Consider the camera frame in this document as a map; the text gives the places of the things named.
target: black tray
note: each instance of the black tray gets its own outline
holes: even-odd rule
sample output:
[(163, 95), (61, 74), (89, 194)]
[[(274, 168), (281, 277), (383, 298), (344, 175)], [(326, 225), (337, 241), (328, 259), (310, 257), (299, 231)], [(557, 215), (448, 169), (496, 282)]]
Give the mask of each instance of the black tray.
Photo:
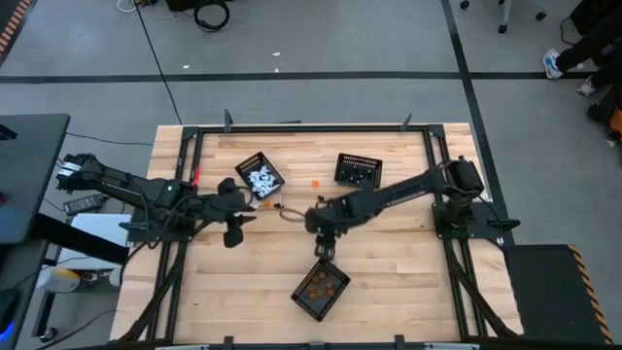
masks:
[[(280, 186), (272, 190), (268, 194), (264, 196), (260, 196), (259, 193), (253, 192), (253, 183), (248, 179), (248, 175), (252, 171), (260, 171), (261, 167), (264, 165), (268, 167), (268, 169), (270, 170), (272, 175), (276, 178), (276, 181), (279, 183)], [(263, 154), (263, 152), (258, 152), (252, 157), (239, 163), (235, 167), (235, 171), (237, 171), (237, 174), (240, 175), (240, 178), (242, 178), (242, 181), (244, 181), (244, 184), (246, 184), (249, 190), (253, 192), (253, 196), (257, 200), (264, 200), (268, 198), (270, 195), (281, 190), (281, 188), (283, 188), (283, 185), (285, 185), (285, 180), (283, 180), (283, 178), (281, 177), (281, 174), (279, 174), (279, 172), (276, 171), (276, 168), (272, 165), (272, 163), (268, 160), (268, 158)]]
[(339, 154), (337, 168), (334, 171), (334, 181), (339, 185), (364, 189), (373, 185), (380, 188), (382, 175), (382, 160)]
[[(325, 278), (319, 282), (313, 282), (313, 277), (320, 276), (320, 273), (326, 275)], [(334, 295), (331, 297), (327, 294), (327, 283), (332, 284)], [(330, 263), (328, 260), (319, 259), (313, 266), (309, 274), (302, 280), (298, 288), (292, 294), (292, 300), (298, 304), (304, 311), (306, 311), (316, 321), (322, 322), (327, 316), (332, 306), (337, 302), (341, 293), (346, 289), (350, 283), (350, 277), (341, 272), (337, 266)], [(314, 291), (323, 291), (321, 297), (312, 299), (307, 286), (312, 285)]]

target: chair leg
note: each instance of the chair leg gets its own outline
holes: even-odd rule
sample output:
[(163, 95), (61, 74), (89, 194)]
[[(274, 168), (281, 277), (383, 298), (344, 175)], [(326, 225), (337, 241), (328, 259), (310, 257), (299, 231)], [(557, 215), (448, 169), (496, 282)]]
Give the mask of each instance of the chair leg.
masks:
[(505, 0), (503, 2), (503, 20), (499, 26), (499, 33), (503, 34), (507, 31), (507, 21), (509, 20), (509, 12), (512, 8), (512, 0)]

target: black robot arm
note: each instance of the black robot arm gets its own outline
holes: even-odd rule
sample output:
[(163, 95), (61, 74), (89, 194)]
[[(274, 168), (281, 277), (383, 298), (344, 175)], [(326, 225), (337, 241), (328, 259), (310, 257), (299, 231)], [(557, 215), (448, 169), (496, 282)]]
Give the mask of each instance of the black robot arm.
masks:
[(385, 208), (428, 193), (444, 194), (449, 197), (445, 205), (446, 220), (459, 226), (468, 221), (468, 207), (483, 191), (484, 185), (473, 162), (452, 160), (375, 192), (350, 192), (322, 201), (307, 210), (305, 228), (317, 234), (316, 256), (332, 260), (335, 237), (367, 223)]
[(196, 221), (198, 228), (218, 222), (227, 223), (225, 246), (234, 247), (243, 240), (242, 224), (255, 217), (234, 216), (239, 211), (253, 211), (245, 200), (240, 187), (231, 178), (218, 185), (218, 193), (197, 194), (197, 187), (178, 180), (144, 179), (102, 164), (94, 155), (67, 155), (56, 175), (59, 190), (96, 190), (126, 204), (140, 208), (148, 221), (142, 227), (126, 227), (149, 230), (151, 226), (171, 232), (190, 232)]

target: wooden tabletop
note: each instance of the wooden tabletop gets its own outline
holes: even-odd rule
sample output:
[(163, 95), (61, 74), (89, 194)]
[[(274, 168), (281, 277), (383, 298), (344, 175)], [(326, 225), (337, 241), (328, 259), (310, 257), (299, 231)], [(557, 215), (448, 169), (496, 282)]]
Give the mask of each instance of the wooden tabletop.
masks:
[[(465, 156), (479, 168), (469, 125), (444, 127), (451, 158)], [(149, 178), (173, 178), (181, 132), (181, 126), (158, 129)], [(192, 149), (190, 144), (185, 180)], [(208, 134), (199, 192), (214, 192), (227, 176), (241, 185), (234, 167), (258, 151), (287, 182), (270, 200), (303, 212), (319, 194), (331, 197), (352, 190), (332, 179), (339, 153), (382, 159), (383, 187), (428, 169), (423, 137), (416, 132)], [(434, 152), (440, 159), (439, 150)], [(318, 188), (311, 186), (314, 180)], [(244, 242), (234, 249), (223, 245), (224, 225), (207, 227), (188, 249), (175, 343), (222, 343), (226, 335), (238, 343), (392, 342), (395, 334), (406, 341), (459, 340), (432, 202), (427, 195), (388, 208), (337, 241), (334, 262), (352, 282), (322, 323), (290, 300), (317, 261), (315, 236), (302, 223), (284, 221), (276, 210), (259, 210), (258, 219), (243, 226)], [(471, 240), (470, 247), (482, 295), (511, 329), (522, 333), (501, 250), (486, 240)], [(460, 256), (460, 249), (455, 250)], [(125, 333), (149, 301), (158, 257), (159, 248), (144, 249), (129, 263), (111, 338)], [(469, 330), (475, 334), (470, 301), (464, 291), (463, 296)], [(165, 320), (162, 313), (159, 335)]]

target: shoe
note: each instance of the shoe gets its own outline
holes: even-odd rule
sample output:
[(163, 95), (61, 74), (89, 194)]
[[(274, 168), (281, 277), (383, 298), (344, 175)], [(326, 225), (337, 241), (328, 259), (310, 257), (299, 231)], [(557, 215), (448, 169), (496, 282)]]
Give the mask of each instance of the shoe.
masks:
[(594, 83), (592, 83), (592, 76), (589, 76), (585, 82), (583, 82), (583, 85), (576, 90), (576, 92), (585, 97), (589, 97), (592, 93), (596, 92), (596, 90), (598, 90), (598, 88), (594, 86)]
[(542, 65), (544, 65), (544, 71), (546, 72), (546, 78), (548, 79), (558, 79), (564, 75), (564, 72), (559, 70), (555, 65), (555, 61), (560, 54), (556, 52), (554, 49), (551, 49), (546, 52), (544, 57), (542, 58)]

